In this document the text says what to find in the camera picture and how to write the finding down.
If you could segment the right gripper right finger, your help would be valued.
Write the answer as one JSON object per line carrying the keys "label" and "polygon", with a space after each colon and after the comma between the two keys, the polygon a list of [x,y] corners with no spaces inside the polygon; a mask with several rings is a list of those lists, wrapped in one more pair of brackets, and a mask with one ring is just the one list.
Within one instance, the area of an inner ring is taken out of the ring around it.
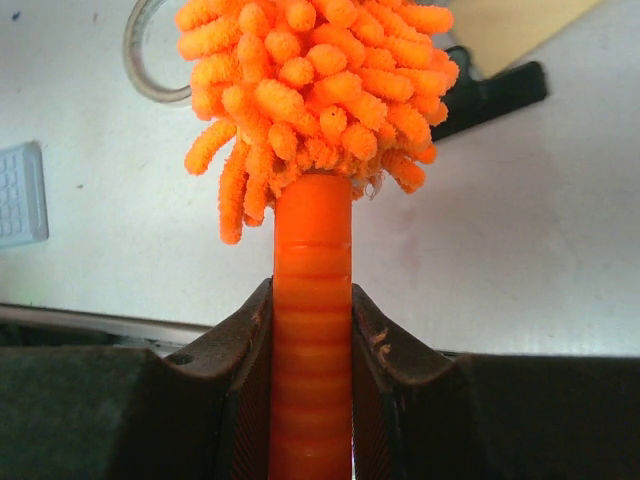
{"label": "right gripper right finger", "polygon": [[633,357],[445,356],[353,290],[360,479],[635,479]]}

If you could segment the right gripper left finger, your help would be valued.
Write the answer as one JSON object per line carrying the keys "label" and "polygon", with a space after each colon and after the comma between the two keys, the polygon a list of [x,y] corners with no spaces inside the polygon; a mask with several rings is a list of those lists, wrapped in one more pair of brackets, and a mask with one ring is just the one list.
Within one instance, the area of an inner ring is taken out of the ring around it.
{"label": "right gripper left finger", "polygon": [[264,479],[272,288],[178,351],[1,351],[5,479]]}

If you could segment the orange microfiber duster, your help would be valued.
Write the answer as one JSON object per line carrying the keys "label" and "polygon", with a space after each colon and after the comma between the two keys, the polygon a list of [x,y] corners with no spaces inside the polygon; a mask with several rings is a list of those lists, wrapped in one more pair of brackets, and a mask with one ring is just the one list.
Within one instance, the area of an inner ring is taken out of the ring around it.
{"label": "orange microfiber duster", "polygon": [[352,204],[385,176],[413,193],[457,65],[453,13],[414,1],[189,1],[178,50],[207,122],[185,158],[224,146],[219,235],[274,213],[268,475],[347,479],[352,448]]}

